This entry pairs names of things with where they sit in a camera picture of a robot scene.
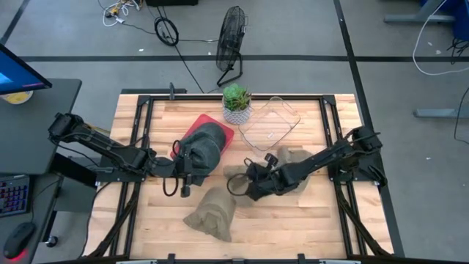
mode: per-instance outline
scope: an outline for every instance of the chair wheel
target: chair wheel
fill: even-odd
[[[50,235],[47,242],[45,242],[45,245],[47,247],[55,247],[55,245],[57,245],[58,242],[59,242],[59,239],[56,236]]]

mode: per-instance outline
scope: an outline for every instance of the table leg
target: table leg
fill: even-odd
[[[415,117],[420,118],[456,118],[458,109],[416,109],[413,112]],[[459,118],[469,118],[469,106],[461,107]]]
[[[425,22],[427,18],[440,6],[443,0],[428,0],[416,14],[385,15],[387,22]],[[429,22],[454,22],[452,15],[432,15]]]

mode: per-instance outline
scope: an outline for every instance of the fan grille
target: fan grille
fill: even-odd
[[[244,27],[244,11],[238,6],[230,7],[226,12],[218,39],[216,59],[220,70],[233,68],[243,42]]]

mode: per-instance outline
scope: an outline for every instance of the beige cloth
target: beige cloth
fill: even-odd
[[[236,202],[226,188],[211,188],[195,212],[183,219],[190,228],[231,242],[229,227],[235,215]]]
[[[288,147],[280,147],[277,150],[277,158],[278,158],[278,165],[281,166],[285,163],[290,162],[300,162],[304,161],[305,159],[312,156],[312,154],[306,150],[288,150]],[[237,166],[225,166],[223,168],[223,174],[225,175],[226,179],[233,177],[238,173],[245,173],[248,167],[245,165],[237,165]],[[293,195],[299,194],[304,191],[306,186],[308,185],[309,177],[307,177],[300,185],[295,189],[292,190],[284,195]],[[233,179],[229,184],[229,189],[232,190],[235,194],[242,194],[248,188],[248,178],[244,177],[236,177]],[[254,203],[254,201],[247,197],[234,197],[236,203],[240,207],[250,207]]]

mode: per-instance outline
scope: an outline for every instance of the fan stand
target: fan stand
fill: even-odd
[[[222,85],[224,84],[227,84],[229,83],[230,81],[234,81],[236,80],[237,78],[241,77],[241,75],[243,74],[243,56],[241,55],[241,53],[239,52],[236,52],[237,53],[237,57],[240,58],[240,74],[238,74],[237,76],[229,79],[229,80],[226,80],[224,82],[221,82],[221,80],[225,77],[225,75],[230,71],[230,70],[234,70],[232,67],[225,70],[225,73],[220,77],[220,79],[217,81],[217,85],[218,87],[221,87]]]

